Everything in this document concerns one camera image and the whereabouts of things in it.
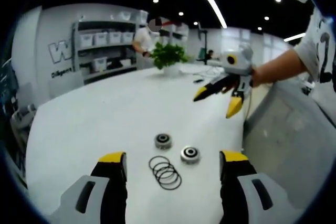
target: printed number on shirt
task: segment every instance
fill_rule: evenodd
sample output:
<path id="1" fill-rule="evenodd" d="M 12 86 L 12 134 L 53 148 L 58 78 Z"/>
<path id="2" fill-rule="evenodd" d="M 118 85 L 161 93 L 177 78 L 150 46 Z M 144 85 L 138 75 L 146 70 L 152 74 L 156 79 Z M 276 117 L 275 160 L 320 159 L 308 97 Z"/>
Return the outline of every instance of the printed number on shirt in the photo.
<path id="1" fill-rule="evenodd" d="M 332 81 L 334 91 L 336 92 L 336 50 L 334 52 L 334 57 L 328 57 L 329 42 L 330 42 L 330 35 L 328 33 L 323 33 L 321 35 L 320 42 L 321 43 L 317 43 L 317 53 L 319 54 L 319 47 L 323 46 L 324 44 L 324 57 L 323 57 L 321 71 L 320 71 L 319 81 L 320 83 L 327 83 L 327 82 Z M 328 65 L 328 60 L 333 60 L 332 73 L 326 72 L 326 66 Z"/>

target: green plant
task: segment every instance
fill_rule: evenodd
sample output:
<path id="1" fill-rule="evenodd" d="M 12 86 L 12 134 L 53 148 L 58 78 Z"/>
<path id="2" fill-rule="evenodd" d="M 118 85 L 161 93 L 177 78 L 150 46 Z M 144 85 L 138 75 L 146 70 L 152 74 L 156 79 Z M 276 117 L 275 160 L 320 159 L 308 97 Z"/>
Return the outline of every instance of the green plant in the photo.
<path id="1" fill-rule="evenodd" d="M 154 59 L 154 65 L 158 69 L 174 65 L 177 62 L 187 62 L 189 60 L 189 57 L 184 53 L 183 47 L 170 44 L 164 46 L 159 42 L 157 42 L 155 46 L 156 48 L 150 57 Z"/>

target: person sitting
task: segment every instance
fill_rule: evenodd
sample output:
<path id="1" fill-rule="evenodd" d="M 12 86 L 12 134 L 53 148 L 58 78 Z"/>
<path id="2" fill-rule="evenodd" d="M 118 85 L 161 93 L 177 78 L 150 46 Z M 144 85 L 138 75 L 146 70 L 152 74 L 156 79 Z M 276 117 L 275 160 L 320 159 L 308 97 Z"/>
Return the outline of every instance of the person sitting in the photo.
<path id="1" fill-rule="evenodd" d="M 205 59 L 206 60 L 214 59 L 213 55 L 214 55 L 214 51 L 213 50 L 209 50 L 208 53 L 205 55 Z"/>

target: person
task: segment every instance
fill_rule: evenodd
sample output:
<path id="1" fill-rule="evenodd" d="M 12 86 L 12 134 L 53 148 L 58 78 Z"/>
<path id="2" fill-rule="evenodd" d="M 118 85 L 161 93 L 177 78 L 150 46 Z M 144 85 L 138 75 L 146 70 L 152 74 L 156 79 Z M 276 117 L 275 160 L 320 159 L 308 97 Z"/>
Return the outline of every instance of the person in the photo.
<path id="1" fill-rule="evenodd" d="M 132 46 L 137 52 L 136 68 L 138 70 L 154 67 L 154 60 L 150 58 L 150 54 L 155 49 L 156 40 L 159 38 L 160 33 L 149 28 L 149 23 L 152 20 L 155 20 L 157 27 L 160 27 L 160 24 L 162 25 L 159 17 L 149 14 L 147 25 L 139 28 L 134 35 Z"/>
<path id="2" fill-rule="evenodd" d="M 214 55 L 214 51 L 213 50 L 209 50 L 208 53 L 205 56 L 205 59 L 206 60 L 211 60 L 212 57 L 213 57 L 213 55 Z"/>
<path id="3" fill-rule="evenodd" d="M 336 51 L 328 19 L 316 8 L 306 35 L 293 49 L 253 71 L 253 87 L 308 72 L 316 82 L 312 98 L 328 120 L 336 124 Z"/>

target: white t-shirt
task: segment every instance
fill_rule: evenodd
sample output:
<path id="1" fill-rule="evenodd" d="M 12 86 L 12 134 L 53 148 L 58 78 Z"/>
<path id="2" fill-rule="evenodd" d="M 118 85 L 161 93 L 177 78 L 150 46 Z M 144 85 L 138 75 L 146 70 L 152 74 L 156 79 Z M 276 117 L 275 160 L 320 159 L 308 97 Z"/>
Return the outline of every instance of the white t-shirt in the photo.
<path id="1" fill-rule="evenodd" d="M 330 25 L 317 8 L 310 17 L 306 35 L 294 47 L 316 82 L 313 99 L 336 124 L 336 51 Z"/>
<path id="2" fill-rule="evenodd" d="M 134 41 L 138 42 L 140 44 L 140 47 L 143 50 L 146 50 L 148 52 L 152 52 L 155 49 L 155 44 L 157 41 L 159 41 L 160 33 L 155 33 L 149 30 L 149 28 L 142 27 L 139 28 L 134 36 Z M 142 55 L 137 54 L 137 69 L 146 69 L 146 68 L 152 68 L 154 67 L 153 59 L 152 58 L 144 58 Z"/>
<path id="3" fill-rule="evenodd" d="M 139 42 L 142 49 L 152 52 L 155 49 L 155 44 L 159 37 L 160 33 L 152 32 L 146 26 L 136 31 L 134 41 Z"/>

